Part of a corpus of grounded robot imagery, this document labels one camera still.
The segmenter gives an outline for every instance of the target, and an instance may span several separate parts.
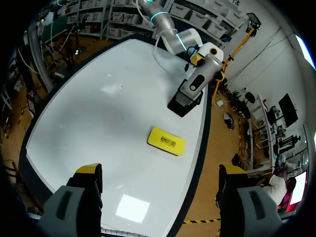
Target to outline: yellow sponge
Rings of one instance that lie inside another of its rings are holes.
[[[179,156],[184,153],[186,141],[154,127],[147,139],[147,143],[158,149]]]

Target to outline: barcode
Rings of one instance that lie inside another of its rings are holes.
[[[168,139],[168,138],[166,138],[166,137],[161,137],[161,138],[160,138],[160,141],[161,141],[161,142],[164,142],[164,143],[166,143],[167,145],[172,146],[172,147],[174,147],[174,146],[176,145],[176,142],[175,142],[175,141],[172,141],[172,140],[170,140],[170,139]]]

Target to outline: ceiling light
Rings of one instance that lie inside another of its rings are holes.
[[[311,64],[311,66],[315,69],[315,66],[314,66],[314,63],[313,63],[313,60],[312,60],[312,57],[310,55],[310,53],[308,52],[308,49],[304,43],[304,41],[299,38],[298,36],[296,36],[296,39],[298,41],[298,43],[300,44],[300,47],[301,47],[301,50],[303,52],[303,55],[304,55],[304,58]]]

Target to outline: robotic arm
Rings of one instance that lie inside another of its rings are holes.
[[[193,106],[194,101],[201,99],[203,88],[215,74],[217,73],[220,77],[224,76],[218,73],[222,69],[224,53],[210,42],[202,44],[201,37],[193,28],[178,33],[169,13],[153,0],[137,0],[136,6],[138,9],[140,6],[149,16],[150,21],[159,30],[159,36],[166,49],[171,54],[187,52],[190,47],[199,48],[197,53],[191,57],[191,62],[197,66],[196,70],[188,80],[183,81],[178,92],[168,104],[170,110],[183,117],[194,108],[196,105]]]

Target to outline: white table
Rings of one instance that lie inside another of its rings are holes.
[[[183,118],[170,111],[167,103],[193,69],[185,73],[184,60],[158,48],[168,74],[153,49],[129,39],[92,59],[49,100],[24,143],[27,161],[52,193],[79,167],[101,163],[101,226],[161,237],[184,204],[200,146],[206,150],[210,103],[205,89],[201,104]],[[186,140],[184,155],[149,146],[153,126]]]

